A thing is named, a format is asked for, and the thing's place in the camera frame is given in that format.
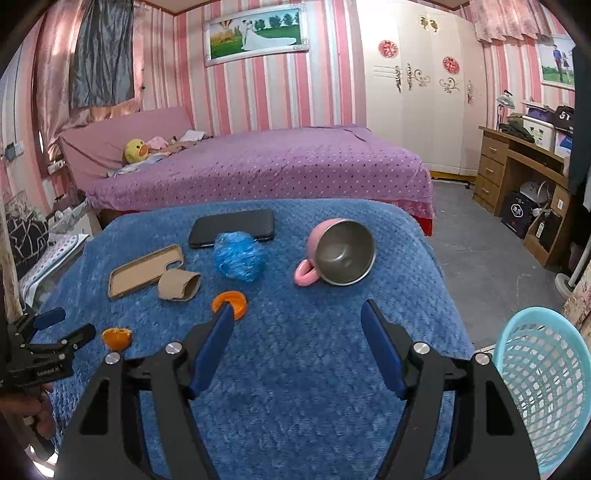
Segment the person's left hand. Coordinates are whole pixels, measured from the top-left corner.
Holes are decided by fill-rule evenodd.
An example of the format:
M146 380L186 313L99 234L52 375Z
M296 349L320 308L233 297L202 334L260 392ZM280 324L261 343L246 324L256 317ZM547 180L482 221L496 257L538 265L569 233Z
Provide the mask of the person's left hand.
M43 384L39 395L25 393L8 393L1 395L1 412L6 418L22 421L25 417L37 420L37 432L50 440L55 435L56 427L53 418L53 407L49 394L53 392L52 384Z

